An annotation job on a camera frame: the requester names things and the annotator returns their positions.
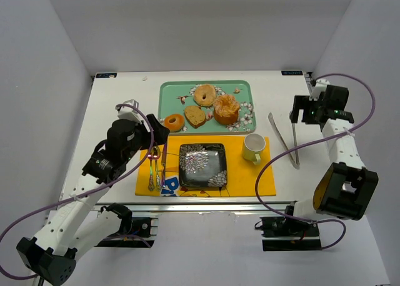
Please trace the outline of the orange glazed donut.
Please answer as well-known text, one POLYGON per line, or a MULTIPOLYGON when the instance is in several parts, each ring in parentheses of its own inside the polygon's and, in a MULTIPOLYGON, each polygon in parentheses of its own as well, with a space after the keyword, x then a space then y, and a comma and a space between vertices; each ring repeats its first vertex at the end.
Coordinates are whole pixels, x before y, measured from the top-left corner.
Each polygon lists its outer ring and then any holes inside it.
POLYGON ((184 126, 184 117, 181 114, 171 114, 164 119, 163 125, 170 132, 179 132, 184 126))

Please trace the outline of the metal tongs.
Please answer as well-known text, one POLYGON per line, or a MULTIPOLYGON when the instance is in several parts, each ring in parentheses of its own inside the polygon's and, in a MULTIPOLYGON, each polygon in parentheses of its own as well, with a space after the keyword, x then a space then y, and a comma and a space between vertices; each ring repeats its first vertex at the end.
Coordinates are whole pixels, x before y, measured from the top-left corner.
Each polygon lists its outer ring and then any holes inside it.
MULTIPOLYGON (((269 123, 270 123, 275 135, 277 136, 279 142, 281 143, 283 149, 284 150, 289 150, 289 147, 287 146, 282 134, 280 133, 280 131, 279 131, 277 125, 276 125, 276 122, 274 120, 273 114, 271 112, 268 114, 268 120, 269 120, 269 123)), ((291 124, 291 128, 292 128, 293 143, 294 143, 294 146, 296 147, 298 145, 298 142, 297 142, 297 135, 296 135, 296 127, 295 127, 294 123, 291 124)), ((294 155, 292 155, 292 153, 289 153, 288 157, 289 157, 289 160, 291 162, 291 165, 295 169, 299 169, 300 168, 300 161, 299 161, 298 151, 294 150, 294 155)))

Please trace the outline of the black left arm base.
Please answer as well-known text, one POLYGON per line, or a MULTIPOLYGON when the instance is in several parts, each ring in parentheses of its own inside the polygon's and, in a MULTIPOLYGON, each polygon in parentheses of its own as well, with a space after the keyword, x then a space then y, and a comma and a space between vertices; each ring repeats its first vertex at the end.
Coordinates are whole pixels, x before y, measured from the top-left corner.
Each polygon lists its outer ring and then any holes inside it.
POLYGON ((133 217, 131 230, 126 235, 112 234, 96 247, 150 249, 158 234, 158 223, 157 217, 133 217))

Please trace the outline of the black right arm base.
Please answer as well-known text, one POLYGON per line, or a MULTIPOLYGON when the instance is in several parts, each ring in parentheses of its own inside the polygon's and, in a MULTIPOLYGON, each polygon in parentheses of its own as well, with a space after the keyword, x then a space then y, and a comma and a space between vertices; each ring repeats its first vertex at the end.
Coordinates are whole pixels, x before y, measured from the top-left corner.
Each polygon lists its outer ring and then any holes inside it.
POLYGON ((261 217, 254 229, 261 232, 264 252, 294 252, 322 250, 316 224, 285 217, 261 217))

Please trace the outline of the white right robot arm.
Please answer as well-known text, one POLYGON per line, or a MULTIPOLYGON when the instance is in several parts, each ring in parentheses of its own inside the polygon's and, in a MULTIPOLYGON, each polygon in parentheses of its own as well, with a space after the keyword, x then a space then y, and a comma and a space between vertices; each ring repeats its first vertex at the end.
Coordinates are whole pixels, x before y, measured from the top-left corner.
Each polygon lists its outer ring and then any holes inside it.
POLYGON ((318 125, 326 143, 331 165, 318 183, 313 197, 293 202, 290 215, 307 220, 329 218, 359 220, 378 184, 376 172, 361 160, 354 118, 345 110, 349 91, 318 79, 308 96, 295 96, 289 118, 318 125))

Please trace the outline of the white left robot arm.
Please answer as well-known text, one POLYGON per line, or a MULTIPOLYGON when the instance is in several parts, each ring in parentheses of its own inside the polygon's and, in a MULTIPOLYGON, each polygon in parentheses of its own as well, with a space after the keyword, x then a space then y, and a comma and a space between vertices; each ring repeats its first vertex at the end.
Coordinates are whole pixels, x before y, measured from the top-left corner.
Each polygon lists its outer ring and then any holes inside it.
POLYGON ((51 285, 62 285, 71 276, 77 261, 108 236, 133 233, 132 212, 113 203, 86 228, 84 219, 98 200, 126 171, 128 162, 140 150, 166 143, 169 129, 154 115, 147 115, 150 128, 136 119, 118 119, 107 131, 106 139, 95 147, 71 193, 71 201, 60 207, 52 219, 32 238, 17 244, 22 261, 51 285))

